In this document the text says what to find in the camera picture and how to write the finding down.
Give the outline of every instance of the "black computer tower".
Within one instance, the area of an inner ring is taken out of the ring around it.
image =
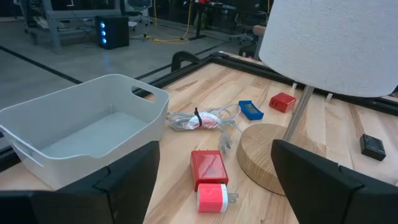
[[[124,16],[96,16],[97,41],[104,49],[129,45],[129,19]]]

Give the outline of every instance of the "white lamp shade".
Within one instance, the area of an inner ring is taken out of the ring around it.
[[[259,56],[297,82],[388,95],[398,85],[398,0],[277,0]]]

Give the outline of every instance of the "black box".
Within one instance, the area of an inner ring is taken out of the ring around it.
[[[130,44],[128,17],[96,16],[95,29],[99,46],[104,49],[115,49]]]
[[[382,161],[385,158],[386,152],[380,139],[363,134],[359,141],[361,142],[361,152],[365,156],[372,157],[378,161]]]

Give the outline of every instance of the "black rim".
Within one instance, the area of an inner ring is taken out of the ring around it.
[[[201,69],[202,67],[208,65],[209,63],[219,64],[228,68],[232,68],[235,70],[239,70],[242,72],[250,73],[253,75],[257,75],[259,77],[267,78],[273,81],[285,83],[287,85],[293,85],[295,83],[292,79],[282,76],[281,74],[273,71],[272,69],[265,67],[263,65],[258,65],[256,63],[247,62],[245,60],[241,60],[238,58],[230,57],[229,55],[222,54],[219,52],[212,53],[211,55],[198,60],[197,57],[192,55],[192,57],[178,57],[178,55],[185,55],[187,52],[177,52],[174,57],[171,67],[179,68],[164,77],[158,78],[152,82],[150,85],[153,85],[157,88],[163,88],[177,80],[190,75],[191,73]],[[192,62],[190,65],[185,67],[181,67],[181,63],[183,61]],[[297,83],[298,89],[304,89],[304,84]],[[330,92],[321,89],[314,89],[314,93],[326,96]],[[136,90],[134,94],[139,95],[141,97],[145,97],[150,93],[143,90]],[[332,93],[333,97],[348,103],[352,103],[355,105],[363,106],[366,108],[370,108],[372,110],[380,111],[383,113],[391,114],[394,116],[398,116],[398,103],[392,100],[387,100],[384,98],[362,98],[362,97],[353,97],[346,96],[341,94]],[[11,146],[0,149],[0,172],[10,168],[11,166],[19,163],[20,160],[16,156],[16,153],[12,150]]]

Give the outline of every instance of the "wooden lamp base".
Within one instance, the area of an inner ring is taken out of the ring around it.
[[[274,139],[282,139],[286,128],[274,124],[255,124],[244,130],[236,151],[243,171],[257,184],[274,193],[285,195],[271,159]],[[302,134],[296,133],[292,144],[320,155],[317,145]]]

